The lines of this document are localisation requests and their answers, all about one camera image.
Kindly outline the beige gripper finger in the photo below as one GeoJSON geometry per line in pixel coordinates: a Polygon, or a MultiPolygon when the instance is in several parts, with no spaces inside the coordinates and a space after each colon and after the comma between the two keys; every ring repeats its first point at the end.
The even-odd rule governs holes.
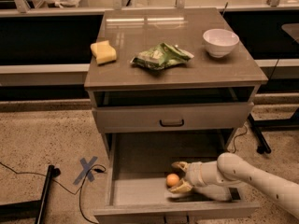
{"type": "Polygon", "coordinates": [[[186,161],[175,161],[171,164],[171,166],[175,170],[181,170],[184,173],[186,173],[189,168],[189,164],[186,161]]]}
{"type": "Polygon", "coordinates": [[[191,191],[192,188],[193,188],[193,185],[189,181],[182,178],[179,180],[179,182],[175,186],[169,188],[169,191],[171,193],[175,193],[175,194],[187,193],[187,192],[191,191]]]}

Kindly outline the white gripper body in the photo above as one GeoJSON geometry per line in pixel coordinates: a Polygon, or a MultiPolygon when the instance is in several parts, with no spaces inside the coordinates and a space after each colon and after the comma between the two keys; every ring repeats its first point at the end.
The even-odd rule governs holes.
{"type": "Polygon", "coordinates": [[[206,185],[202,177],[201,168],[201,162],[192,162],[188,164],[185,179],[194,187],[204,187],[206,185]]]}

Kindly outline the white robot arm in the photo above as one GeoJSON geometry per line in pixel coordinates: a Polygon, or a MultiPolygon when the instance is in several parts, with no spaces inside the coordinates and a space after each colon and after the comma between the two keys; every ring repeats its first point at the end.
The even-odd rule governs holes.
{"type": "Polygon", "coordinates": [[[247,183],[267,196],[294,217],[299,218],[299,185],[282,177],[258,169],[239,156],[225,152],[215,161],[176,161],[172,167],[184,172],[184,176],[169,189],[172,193],[191,190],[202,193],[210,185],[233,187],[247,183]]]}

